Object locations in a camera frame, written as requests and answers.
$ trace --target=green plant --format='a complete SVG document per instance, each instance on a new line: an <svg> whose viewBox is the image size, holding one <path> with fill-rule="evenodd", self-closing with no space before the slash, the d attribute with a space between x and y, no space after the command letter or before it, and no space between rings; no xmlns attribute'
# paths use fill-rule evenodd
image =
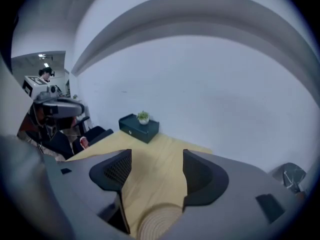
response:
<svg viewBox="0 0 320 240"><path fill-rule="evenodd" d="M138 120L147 120L149 118L149 114L145 111L142 111L142 112L138 113L136 118L138 118Z"/></svg>

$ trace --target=white pot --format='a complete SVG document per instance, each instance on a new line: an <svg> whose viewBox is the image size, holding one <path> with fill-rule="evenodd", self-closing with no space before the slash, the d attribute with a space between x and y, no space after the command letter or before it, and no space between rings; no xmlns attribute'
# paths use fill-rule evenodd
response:
<svg viewBox="0 0 320 240"><path fill-rule="evenodd" d="M142 125L146 125L147 123L149 123L149 117L148 117L147 119L144 119L144 120L140 120L140 119L139 119L139 122L140 122L140 124L142 124Z"/></svg>

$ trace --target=small potted plant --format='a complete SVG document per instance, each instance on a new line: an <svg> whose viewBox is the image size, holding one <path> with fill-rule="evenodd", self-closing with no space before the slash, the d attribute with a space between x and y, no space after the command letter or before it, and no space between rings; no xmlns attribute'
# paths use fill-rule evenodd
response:
<svg viewBox="0 0 320 240"><path fill-rule="evenodd" d="M139 120L140 124L142 125L146 125L147 123L149 123L149 114L145 111L138 113L136 118Z"/></svg>

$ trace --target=light wood tabletop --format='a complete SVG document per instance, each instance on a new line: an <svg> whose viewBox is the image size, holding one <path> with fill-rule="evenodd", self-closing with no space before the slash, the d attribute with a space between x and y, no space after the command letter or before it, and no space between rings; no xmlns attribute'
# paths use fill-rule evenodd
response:
<svg viewBox="0 0 320 240"><path fill-rule="evenodd" d="M162 133L158 133L146 144L118 131L68 161L125 149L132 150L132 168L122 188L122 199L131 236L136 238L140 219L152 206L171 203L182 208L184 197L187 195L187 182L183 173L183 149L210 154L212 151Z"/></svg>

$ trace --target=dark teal box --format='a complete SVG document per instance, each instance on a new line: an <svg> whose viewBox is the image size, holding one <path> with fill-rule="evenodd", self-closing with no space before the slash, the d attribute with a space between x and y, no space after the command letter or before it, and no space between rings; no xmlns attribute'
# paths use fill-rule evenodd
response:
<svg viewBox="0 0 320 240"><path fill-rule="evenodd" d="M142 125L135 114L129 114L119 119L119 129L144 143L149 143L159 132L159 122L149 120L148 124Z"/></svg>

